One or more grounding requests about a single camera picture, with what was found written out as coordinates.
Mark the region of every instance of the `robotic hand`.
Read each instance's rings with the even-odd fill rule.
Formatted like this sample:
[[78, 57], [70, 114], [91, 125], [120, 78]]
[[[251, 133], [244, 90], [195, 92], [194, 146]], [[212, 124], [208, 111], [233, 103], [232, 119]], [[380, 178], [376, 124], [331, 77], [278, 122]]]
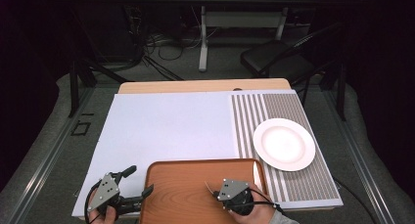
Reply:
[[[141, 203], [148, 197], [154, 190], [154, 185], [144, 189], [141, 197], [124, 198], [119, 195], [120, 190], [118, 187], [119, 181], [122, 177], [126, 178], [137, 170], [135, 165], [125, 169], [118, 173], [107, 173], [104, 178], [92, 186], [86, 201], [84, 217], [85, 222], [89, 224], [88, 213], [97, 208], [101, 215], [105, 215], [107, 206], [110, 205], [116, 210], [116, 219], [122, 214], [129, 212], [136, 212], [141, 210]], [[94, 198], [91, 203], [88, 204], [92, 192], [97, 189]]]
[[[284, 211], [278, 203], [272, 202], [263, 194], [250, 189], [248, 182], [223, 179], [220, 191], [210, 192], [219, 202], [223, 203], [223, 208], [232, 210], [243, 216], [249, 215], [253, 211], [254, 205], [256, 204], [272, 205], [284, 214]], [[258, 193], [262, 196], [265, 199], [265, 202], [254, 201], [252, 192]]]

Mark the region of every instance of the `wooden edge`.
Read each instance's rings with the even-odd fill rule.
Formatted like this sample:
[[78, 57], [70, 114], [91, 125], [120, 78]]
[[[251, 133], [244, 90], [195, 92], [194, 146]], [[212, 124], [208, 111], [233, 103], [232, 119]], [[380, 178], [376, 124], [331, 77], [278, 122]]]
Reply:
[[284, 78], [125, 82], [118, 94], [291, 89]]
[[149, 174], [152, 170], [152, 168], [158, 164], [177, 164], [177, 163], [215, 163], [215, 162], [238, 162], [238, 161], [252, 161], [253, 163], [256, 162], [256, 166], [258, 169], [258, 173], [259, 173], [259, 177], [260, 177], [260, 182], [262, 185], [262, 192], [266, 195], [268, 195], [268, 188], [267, 188], [267, 184], [265, 181], [265, 173], [264, 173], [264, 169], [262, 166], [262, 163], [255, 159], [255, 158], [225, 158], [225, 159], [196, 159], [196, 160], [172, 160], [172, 161], [156, 161], [153, 162], [152, 164], [150, 164], [149, 168], [147, 169], [147, 174], [146, 174], [146, 182], [145, 182], [145, 187], [150, 186], [151, 184], [149, 184]]

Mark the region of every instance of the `dark wall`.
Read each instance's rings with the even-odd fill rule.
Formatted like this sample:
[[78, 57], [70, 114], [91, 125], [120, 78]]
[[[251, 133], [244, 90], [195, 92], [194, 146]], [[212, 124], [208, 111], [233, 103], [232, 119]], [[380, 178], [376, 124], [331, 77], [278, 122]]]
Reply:
[[91, 56], [62, 9], [43, 0], [0, 0], [1, 190], [51, 113], [59, 95], [56, 81], [76, 55]]
[[90, 43], [95, 60], [100, 63], [126, 63], [139, 59], [134, 36], [130, 33], [136, 28], [130, 27], [127, 7], [90, 3], [72, 5], [71, 8], [70, 12], [76, 17], [75, 23], [84, 33], [85, 41]]
[[395, 182], [415, 201], [415, 0], [366, 0], [358, 10], [316, 13], [312, 28], [346, 22], [347, 82], [368, 138]]
[[[180, 6], [147, 5], [143, 9], [150, 28], [176, 39], [181, 37], [183, 9]], [[186, 7], [186, 11], [189, 14], [190, 8]]]
[[3, 3], [0, 44], [0, 190], [3, 190], [52, 111], [59, 90], [53, 75]]

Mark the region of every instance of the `gray padded cushion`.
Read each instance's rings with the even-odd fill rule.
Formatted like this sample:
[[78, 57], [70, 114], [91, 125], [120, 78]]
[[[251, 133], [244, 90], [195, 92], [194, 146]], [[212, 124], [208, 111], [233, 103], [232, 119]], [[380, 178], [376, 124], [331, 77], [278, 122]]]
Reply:
[[269, 77], [286, 78], [290, 83], [314, 71], [314, 65], [301, 55], [280, 60], [271, 66]]
[[277, 40], [253, 47], [241, 54], [241, 63], [256, 74], [288, 47], [288, 45]]

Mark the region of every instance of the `wooden tray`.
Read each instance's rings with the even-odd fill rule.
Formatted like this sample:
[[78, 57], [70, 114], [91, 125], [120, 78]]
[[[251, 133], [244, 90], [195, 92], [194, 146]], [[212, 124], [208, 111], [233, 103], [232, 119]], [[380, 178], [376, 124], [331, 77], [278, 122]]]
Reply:
[[263, 168], [252, 158], [155, 162], [147, 171], [146, 187], [155, 185], [141, 208], [140, 224], [236, 223], [208, 190], [219, 191], [224, 178], [254, 182], [256, 161], [263, 192]]

